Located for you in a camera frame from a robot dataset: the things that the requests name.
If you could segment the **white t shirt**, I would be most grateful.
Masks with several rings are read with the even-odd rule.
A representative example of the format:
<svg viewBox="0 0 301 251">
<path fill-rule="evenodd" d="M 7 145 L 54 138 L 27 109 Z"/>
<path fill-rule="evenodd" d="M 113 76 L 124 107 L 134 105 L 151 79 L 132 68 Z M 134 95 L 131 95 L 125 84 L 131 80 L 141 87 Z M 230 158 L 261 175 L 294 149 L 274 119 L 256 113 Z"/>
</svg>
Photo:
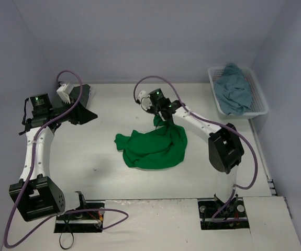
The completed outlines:
<svg viewBox="0 0 301 251">
<path fill-rule="evenodd" d="M 95 95 L 96 91 L 93 88 L 89 89 L 89 95 L 88 95 L 88 99 L 89 101 L 91 101 Z"/>
</svg>

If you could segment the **grey t shirt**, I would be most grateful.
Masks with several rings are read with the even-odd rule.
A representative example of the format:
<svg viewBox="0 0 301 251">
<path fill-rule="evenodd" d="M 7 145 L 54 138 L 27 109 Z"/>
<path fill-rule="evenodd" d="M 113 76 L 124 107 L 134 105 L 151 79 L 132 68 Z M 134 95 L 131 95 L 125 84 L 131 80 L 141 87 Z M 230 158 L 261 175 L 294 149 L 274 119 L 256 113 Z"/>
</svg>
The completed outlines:
<svg viewBox="0 0 301 251">
<path fill-rule="evenodd" d="M 79 103 L 83 107 L 87 108 L 92 99 L 92 89 L 89 84 L 83 84 L 82 86 L 82 95 Z M 80 86 L 73 87 L 72 91 L 69 94 L 70 98 L 72 98 L 73 100 L 77 100 L 79 97 L 80 89 Z"/>
</svg>

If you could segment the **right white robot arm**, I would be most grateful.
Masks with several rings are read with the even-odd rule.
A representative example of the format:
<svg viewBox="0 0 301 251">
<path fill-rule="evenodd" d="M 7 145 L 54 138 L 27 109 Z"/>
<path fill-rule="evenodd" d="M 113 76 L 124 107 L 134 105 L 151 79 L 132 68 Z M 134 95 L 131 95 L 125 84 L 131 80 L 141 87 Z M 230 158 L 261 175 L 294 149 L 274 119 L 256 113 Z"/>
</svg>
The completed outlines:
<svg viewBox="0 0 301 251">
<path fill-rule="evenodd" d="M 211 219 L 225 221 L 235 208 L 237 170 L 244 149 L 233 124 L 217 125 L 194 114 L 180 100 L 170 101 L 161 89 L 156 89 L 140 98 L 146 111 L 158 115 L 163 121 L 183 127 L 195 134 L 208 146 L 211 166 L 218 172 L 214 195 L 215 213 Z"/>
</svg>

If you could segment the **green t shirt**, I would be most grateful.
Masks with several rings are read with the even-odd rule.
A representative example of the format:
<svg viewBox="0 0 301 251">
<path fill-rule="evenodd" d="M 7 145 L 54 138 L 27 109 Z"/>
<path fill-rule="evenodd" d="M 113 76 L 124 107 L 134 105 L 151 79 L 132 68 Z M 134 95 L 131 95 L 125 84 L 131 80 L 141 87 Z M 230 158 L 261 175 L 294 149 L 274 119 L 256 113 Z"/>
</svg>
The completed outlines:
<svg viewBox="0 0 301 251">
<path fill-rule="evenodd" d="M 116 149 L 129 168 L 162 170 L 183 162 L 188 144 L 185 129 L 160 116 L 154 116 L 153 126 L 147 133 L 133 130 L 131 135 L 116 134 Z"/>
</svg>

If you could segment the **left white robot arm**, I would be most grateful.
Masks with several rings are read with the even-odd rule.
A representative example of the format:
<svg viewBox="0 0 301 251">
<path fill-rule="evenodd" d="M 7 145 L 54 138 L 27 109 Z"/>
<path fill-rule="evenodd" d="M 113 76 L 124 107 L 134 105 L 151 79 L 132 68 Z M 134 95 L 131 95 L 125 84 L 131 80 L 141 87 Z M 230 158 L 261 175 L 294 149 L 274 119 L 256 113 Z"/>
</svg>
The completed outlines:
<svg viewBox="0 0 301 251">
<path fill-rule="evenodd" d="M 10 185 L 9 195 L 17 204 L 20 215 L 26 222 L 67 211 L 79 220 L 86 216 L 87 205 L 78 201 L 76 193 L 64 193 L 50 178 L 51 144 L 57 128 L 64 122 L 82 125 L 97 118 L 97 114 L 88 110 L 94 95 L 92 90 L 82 93 L 74 89 L 69 97 L 71 101 L 80 102 L 66 116 L 51 123 L 44 124 L 63 114 L 72 105 L 65 103 L 59 96 L 50 100 L 47 94 L 31 96 L 32 118 L 23 120 L 27 137 L 26 159 L 23 172 L 17 183 Z"/>
</svg>

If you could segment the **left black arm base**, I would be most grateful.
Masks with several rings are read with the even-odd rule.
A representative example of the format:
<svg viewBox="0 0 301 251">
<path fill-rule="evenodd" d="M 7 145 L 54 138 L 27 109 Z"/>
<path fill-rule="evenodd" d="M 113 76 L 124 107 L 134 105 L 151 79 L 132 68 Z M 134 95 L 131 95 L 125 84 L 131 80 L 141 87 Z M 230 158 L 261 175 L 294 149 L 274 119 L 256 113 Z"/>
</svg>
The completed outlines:
<svg viewBox="0 0 301 251">
<path fill-rule="evenodd" d="M 103 230 L 103 212 L 86 211 L 56 217 L 54 233 L 60 234 L 59 246 L 62 250 L 70 249 L 76 233 L 101 233 Z"/>
</svg>

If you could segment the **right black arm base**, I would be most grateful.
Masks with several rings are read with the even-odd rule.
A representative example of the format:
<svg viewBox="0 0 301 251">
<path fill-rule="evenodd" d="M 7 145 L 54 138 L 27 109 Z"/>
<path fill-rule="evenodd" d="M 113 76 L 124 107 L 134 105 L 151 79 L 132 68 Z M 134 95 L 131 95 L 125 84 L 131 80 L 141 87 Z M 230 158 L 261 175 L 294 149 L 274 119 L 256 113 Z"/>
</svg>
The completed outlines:
<svg viewBox="0 0 301 251">
<path fill-rule="evenodd" d="M 225 209 L 212 219 L 212 216 L 221 206 L 222 203 L 214 200 L 198 200 L 201 230 L 235 230 L 250 228 L 242 198 L 233 199 Z"/>
</svg>

